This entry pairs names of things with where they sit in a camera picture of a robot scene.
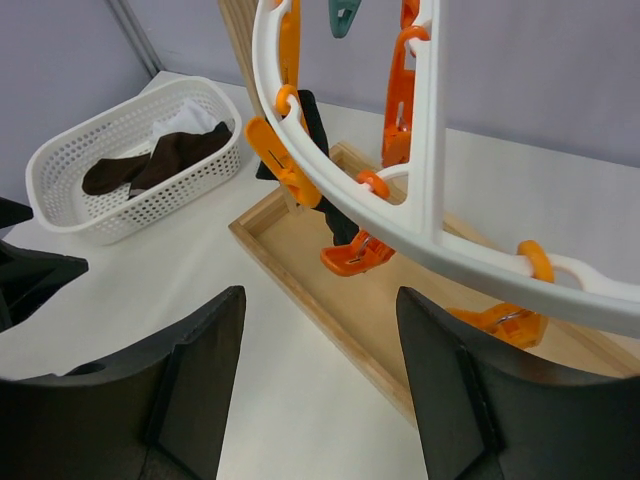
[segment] brown sock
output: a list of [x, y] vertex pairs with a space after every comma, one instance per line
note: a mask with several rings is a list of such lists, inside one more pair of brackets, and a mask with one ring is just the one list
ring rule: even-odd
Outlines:
[[131, 182], [129, 198], [164, 182], [200, 160], [213, 155], [226, 145], [231, 132], [224, 122], [205, 134], [170, 133], [158, 140], [151, 160], [145, 169]]
[[87, 195], [104, 195], [131, 182], [149, 163], [151, 155], [145, 153], [129, 158], [103, 158], [85, 174], [82, 190]]

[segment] gray wall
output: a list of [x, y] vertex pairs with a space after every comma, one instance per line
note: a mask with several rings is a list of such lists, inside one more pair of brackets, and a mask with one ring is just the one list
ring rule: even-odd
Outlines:
[[[129, 1], [169, 70], [241, 83], [215, 0]], [[301, 87], [381, 112], [400, 0], [364, 0], [343, 40], [301, 1]], [[638, 0], [448, 1], [451, 127], [640, 166]]]
[[0, 196], [26, 203], [33, 152], [150, 78], [102, 0], [3, 0], [0, 10]]

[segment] wooden tray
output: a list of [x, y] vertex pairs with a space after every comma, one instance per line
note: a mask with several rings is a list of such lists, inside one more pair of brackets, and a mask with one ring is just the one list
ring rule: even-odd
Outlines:
[[[372, 162], [345, 143], [331, 149], [331, 159], [351, 176]], [[396, 201], [401, 189], [392, 189]], [[482, 310], [496, 300], [430, 272], [396, 254], [365, 274], [338, 277], [320, 261], [332, 235], [321, 213], [291, 213], [278, 189], [229, 228], [262, 267], [315, 321], [351, 361], [415, 423], [398, 336], [395, 299], [400, 286], [413, 287], [443, 307]], [[479, 233], [450, 214], [445, 229], [489, 245]], [[571, 367], [611, 376], [640, 372], [640, 360], [601, 333], [552, 320], [542, 343], [529, 352]]]

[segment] orange plastic clip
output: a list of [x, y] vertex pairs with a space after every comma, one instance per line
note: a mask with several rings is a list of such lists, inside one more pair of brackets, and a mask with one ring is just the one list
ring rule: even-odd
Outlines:
[[420, 11], [420, 0], [402, 0], [400, 27], [407, 28], [415, 21]]
[[264, 118], [252, 118], [244, 132], [251, 148], [300, 205], [313, 208], [320, 203], [322, 194], [298, 167]]
[[[540, 245], [533, 240], [518, 246], [518, 255], [526, 256], [533, 266], [533, 277], [543, 282], [555, 280], [553, 267]], [[535, 347], [542, 341], [549, 318], [511, 303], [501, 303], [484, 312], [450, 308], [449, 312], [476, 328], [519, 348]]]
[[[373, 193], [381, 198], [388, 198], [391, 194], [384, 180], [372, 171], [361, 172], [356, 180], [368, 183]], [[373, 238], [365, 230], [360, 230], [351, 244], [324, 248], [320, 259], [336, 275], [351, 277], [388, 262], [395, 253], [391, 247]]]
[[300, 0], [291, 2], [291, 10], [284, 14], [280, 25], [280, 75], [283, 84], [298, 88], [300, 67]]
[[423, 41], [430, 39], [429, 33], [424, 27], [409, 26], [400, 32], [396, 40], [384, 114], [382, 139], [382, 165], [384, 167], [409, 161], [413, 89], [416, 73], [405, 68], [405, 43], [412, 38], [419, 38]]

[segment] green clothespin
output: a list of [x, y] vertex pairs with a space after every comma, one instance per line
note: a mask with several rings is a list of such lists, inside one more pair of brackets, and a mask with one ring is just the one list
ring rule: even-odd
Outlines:
[[329, 0], [329, 20], [334, 38], [347, 35], [362, 0]]

